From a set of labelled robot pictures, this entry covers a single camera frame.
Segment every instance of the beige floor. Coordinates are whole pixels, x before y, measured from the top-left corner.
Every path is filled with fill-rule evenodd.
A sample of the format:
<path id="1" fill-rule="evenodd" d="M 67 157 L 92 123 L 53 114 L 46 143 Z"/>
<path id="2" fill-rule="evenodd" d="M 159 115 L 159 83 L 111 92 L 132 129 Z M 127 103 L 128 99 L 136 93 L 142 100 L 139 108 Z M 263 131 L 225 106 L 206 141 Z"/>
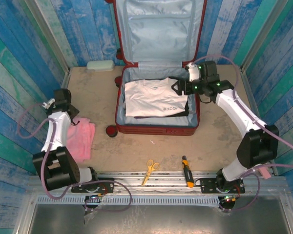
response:
<path id="1" fill-rule="evenodd" d="M 186 155 L 193 171 L 217 171 L 234 158 L 241 142 L 238 129 L 216 104 L 201 104 L 200 125 L 193 136 L 127 135 L 110 138 L 105 128 L 115 124 L 118 89 L 114 78 L 123 67 L 112 72 L 90 72 L 85 67 L 72 70 L 69 90 L 72 104 L 80 116 L 95 123 L 91 159 L 80 165 L 92 166 L 98 172 L 145 171 L 148 159 L 161 164 L 161 171 L 182 170 L 181 156 Z M 218 66 L 220 79 L 235 83 L 232 66 Z M 238 94 L 248 103 L 242 82 Z"/>

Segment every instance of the blue wooden wall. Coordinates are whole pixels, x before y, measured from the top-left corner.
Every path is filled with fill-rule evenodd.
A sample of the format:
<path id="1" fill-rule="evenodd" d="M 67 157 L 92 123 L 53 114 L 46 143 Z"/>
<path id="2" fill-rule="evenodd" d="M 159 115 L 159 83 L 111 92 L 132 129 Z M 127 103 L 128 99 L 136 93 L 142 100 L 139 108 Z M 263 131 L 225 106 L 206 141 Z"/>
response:
<path id="1" fill-rule="evenodd" d="M 289 0 L 247 69 L 261 117 L 293 144 L 293 0 Z M 293 150 L 279 143 L 277 163 L 293 164 Z M 293 169 L 278 167 L 293 193 Z"/>
<path id="2" fill-rule="evenodd" d="M 46 136 L 45 126 L 36 137 L 21 139 L 18 118 L 32 104 L 51 98 L 63 78 L 24 0 L 0 0 L 0 234 L 12 233 L 28 176 L 35 173 L 32 155 Z M 41 108 L 26 114 L 21 132 L 33 133 L 45 117 Z"/>
<path id="3" fill-rule="evenodd" d="M 114 60 L 120 47 L 112 4 L 104 0 L 37 0 L 69 67 Z M 241 65 L 273 0 L 208 0 L 198 58 L 222 54 Z"/>

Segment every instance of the pink towel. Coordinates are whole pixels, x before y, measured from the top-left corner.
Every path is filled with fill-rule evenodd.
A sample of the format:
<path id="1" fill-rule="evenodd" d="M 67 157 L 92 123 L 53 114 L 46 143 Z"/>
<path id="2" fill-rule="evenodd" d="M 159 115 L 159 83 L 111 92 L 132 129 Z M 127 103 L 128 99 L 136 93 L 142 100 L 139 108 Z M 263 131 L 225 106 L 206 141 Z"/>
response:
<path id="1" fill-rule="evenodd" d="M 94 123 L 88 118 L 75 117 L 76 126 L 70 125 L 67 132 L 67 149 L 76 162 L 90 159 L 91 145 L 94 137 Z"/>

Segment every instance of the suitcase lid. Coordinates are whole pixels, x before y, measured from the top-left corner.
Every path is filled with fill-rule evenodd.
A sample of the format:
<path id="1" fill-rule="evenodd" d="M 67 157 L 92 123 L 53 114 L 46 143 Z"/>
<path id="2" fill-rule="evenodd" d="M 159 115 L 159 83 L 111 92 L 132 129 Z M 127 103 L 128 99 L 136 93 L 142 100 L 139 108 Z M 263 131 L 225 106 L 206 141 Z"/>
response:
<path id="1" fill-rule="evenodd" d="M 126 64 L 196 58 L 206 0 L 114 0 Z"/>

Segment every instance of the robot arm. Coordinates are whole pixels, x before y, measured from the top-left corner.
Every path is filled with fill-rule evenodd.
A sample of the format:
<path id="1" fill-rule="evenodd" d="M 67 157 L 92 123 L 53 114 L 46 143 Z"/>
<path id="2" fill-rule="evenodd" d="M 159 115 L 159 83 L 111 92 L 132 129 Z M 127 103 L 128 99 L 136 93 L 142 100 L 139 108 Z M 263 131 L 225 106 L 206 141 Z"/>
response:
<path id="1" fill-rule="evenodd" d="M 253 166 L 267 163 L 276 158 L 278 141 L 254 124 L 236 101 L 239 101 L 258 123 L 276 135 L 279 133 L 277 127 L 274 125 L 268 126 L 259 119 L 238 95 L 236 95 L 237 100 L 234 99 L 233 86 L 227 80 L 220 81 L 214 61 L 206 61 L 198 66 L 189 63 L 186 70 L 190 74 L 189 81 L 178 80 L 172 85 L 172 89 L 178 95 L 205 94 L 210 97 L 211 101 L 228 114 L 243 138 L 237 149 L 236 159 L 217 173 L 217 183 L 220 188 L 224 188 L 226 183 L 239 179 L 243 173 Z"/>
<path id="2" fill-rule="evenodd" d="M 46 167 L 44 170 L 44 181 L 47 189 L 54 190 L 76 183 L 97 180 L 95 171 L 91 168 L 79 168 L 72 155 L 69 153 L 66 142 L 69 126 L 72 119 L 79 111 L 71 105 L 71 93 L 67 89 L 54 91 L 54 98 L 48 103 L 44 103 L 48 118 L 55 120 L 56 131 L 53 141 L 53 122 L 49 121 L 48 133 L 42 151 L 34 154 L 33 163 L 41 178 L 41 166 L 45 153 L 52 144 Z"/>

